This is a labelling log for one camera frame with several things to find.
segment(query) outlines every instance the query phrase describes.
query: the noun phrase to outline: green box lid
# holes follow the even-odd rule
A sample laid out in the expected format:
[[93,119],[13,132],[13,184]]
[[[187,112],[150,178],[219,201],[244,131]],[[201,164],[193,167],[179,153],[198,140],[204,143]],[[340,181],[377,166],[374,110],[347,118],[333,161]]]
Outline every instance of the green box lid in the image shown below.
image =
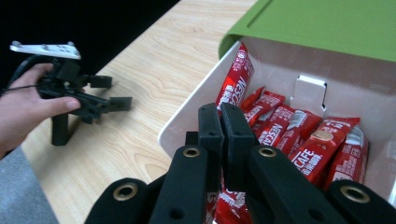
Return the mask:
[[396,62],[396,0],[259,0],[223,37],[242,36]]

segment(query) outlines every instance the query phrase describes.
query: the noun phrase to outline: light wood surface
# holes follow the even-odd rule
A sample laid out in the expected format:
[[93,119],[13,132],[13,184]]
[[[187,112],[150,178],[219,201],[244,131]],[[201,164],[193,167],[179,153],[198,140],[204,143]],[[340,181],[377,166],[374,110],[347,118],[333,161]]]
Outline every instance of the light wood surface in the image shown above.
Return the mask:
[[111,90],[88,90],[133,96],[131,111],[80,123],[65,147],[50,144],[49,119],[29,135],[23,151],[61,223],[84,222],[113,181],[149,183],[166,173],[171,158],[157,143],[161,127],[218,62],[221,38],[254,3],[180,1],[98,74],[113,77]]

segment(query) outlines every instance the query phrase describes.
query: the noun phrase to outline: hand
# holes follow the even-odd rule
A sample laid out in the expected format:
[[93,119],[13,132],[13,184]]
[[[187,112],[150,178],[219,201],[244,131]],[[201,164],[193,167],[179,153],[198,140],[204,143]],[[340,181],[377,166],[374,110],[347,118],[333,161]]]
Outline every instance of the hand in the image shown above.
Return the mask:
[[[36,64],[10,88],[35,85],[51,69],[51,63]],[[7,151],[20,145],[44,119],[80,107],[79,101],[73,97],[41,99],[34,87],[6,92],[0,97],[0,160]]]

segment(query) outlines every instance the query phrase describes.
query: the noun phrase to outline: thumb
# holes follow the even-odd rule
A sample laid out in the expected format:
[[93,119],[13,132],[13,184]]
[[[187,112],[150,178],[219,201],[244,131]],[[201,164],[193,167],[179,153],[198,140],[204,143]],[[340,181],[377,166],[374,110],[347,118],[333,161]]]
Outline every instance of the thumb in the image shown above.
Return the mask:
[[61,97],[43,100],[38,107],[38,114],[43,119],[54,117],[56,115],[65,114],[73,110],[79,109],[81,104],[79,100],[73,97]]

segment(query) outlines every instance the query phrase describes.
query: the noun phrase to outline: gray floor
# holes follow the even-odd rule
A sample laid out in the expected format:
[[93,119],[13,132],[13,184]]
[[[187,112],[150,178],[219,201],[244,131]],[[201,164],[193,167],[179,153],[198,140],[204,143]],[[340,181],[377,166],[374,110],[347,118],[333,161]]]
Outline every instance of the gray floor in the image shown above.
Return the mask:
[[20,148],[0,161],[0,222],[58,223]]

